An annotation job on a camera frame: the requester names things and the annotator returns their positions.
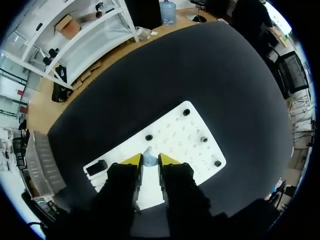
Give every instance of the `desk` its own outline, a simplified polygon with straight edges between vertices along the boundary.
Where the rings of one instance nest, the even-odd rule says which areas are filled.
[[[228,163],[199,186],[210,199],[210,212],[233,215],[263,199],[284,175],[292,153],[288,110],[261,57],[218,21],[134,50],[70,103],[48,133],[66,183],[60,198],[71,207],[89,208],[97,192],[83,167],[187,100]],[[145,209],[132,234],[165,237],[166,222],[164,204]]]

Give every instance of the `plastic container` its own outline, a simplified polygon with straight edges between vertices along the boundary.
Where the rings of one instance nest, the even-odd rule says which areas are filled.
[[[177,5],[172,1],[164,0],[160,2],[161,19],[164,25],[176,22],[176,7]]]

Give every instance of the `office chair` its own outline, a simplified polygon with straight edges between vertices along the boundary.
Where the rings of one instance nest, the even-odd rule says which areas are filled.
[[[274,48],[273,51],[278,55],[278,58],[275,62],[267,61],[266,65],[276,80],[284,99],[300,90],[309,88],[305,70],[296,52],[291,51],[280,56]]]
[[[207,6],[208,0],[190,0],[192,4],[195,4],[196,14],[186,16],[189,20],[194,21],[196,23],[205,23],[207,19],[204,16],[199,15],[199,10],[202,7]]]

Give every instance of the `cardboard box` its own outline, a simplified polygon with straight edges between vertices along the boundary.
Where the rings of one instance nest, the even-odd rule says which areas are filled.
[[[97,62],[95,62],[89,67],[89,71],[92,72],[93,70],[99,68],[100,66],[101,66],[101,61],[98,60]]]
[[[82,73],[82,75],[80,76],[81,82],[83,82],[84,80],[86,80],[88,77],[90,77],[91,72],[89,70],[85,71],[84,73]]]
[[[67,14],[56,24],[55,29],[66,39],[71,40],[80,31],[81,26],[72,16]]]

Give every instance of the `cable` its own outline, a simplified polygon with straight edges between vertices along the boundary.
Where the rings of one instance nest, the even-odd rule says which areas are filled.
[[[311,107],[310,109],[308,109],[307,111],[305,111],[304,115],[303,115],[298,121],[296,121],[293,125],[295,125],[296,123],[300,122],[300,120],[303,119],[303,118],[305,117],[305,115],[307,115],[307,113],[308,113],[311,109],[314,109],[314,108],[315,108],[315,107],[313,106],[313,107]]]

